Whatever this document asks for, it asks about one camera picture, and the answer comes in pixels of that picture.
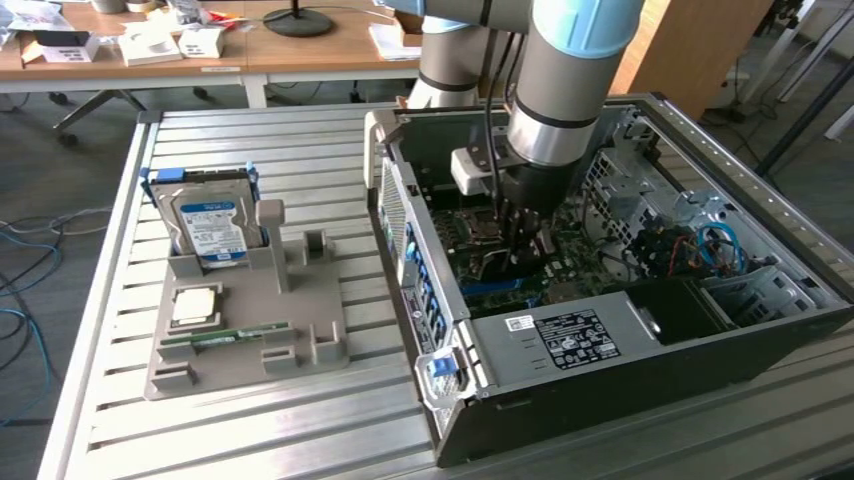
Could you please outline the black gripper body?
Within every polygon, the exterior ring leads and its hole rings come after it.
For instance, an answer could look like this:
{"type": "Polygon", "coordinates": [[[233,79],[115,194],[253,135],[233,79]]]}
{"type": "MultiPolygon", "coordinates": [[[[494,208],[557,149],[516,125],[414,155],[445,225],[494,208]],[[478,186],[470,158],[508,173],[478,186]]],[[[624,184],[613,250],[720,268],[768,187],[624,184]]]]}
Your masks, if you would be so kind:
{"type": "Polygon", "coordinates": [[[564,204],[577,167],[573,164],[550,167],[524,162],[504,173],[504,198],[520,211],[552,217],[564,204]]]}

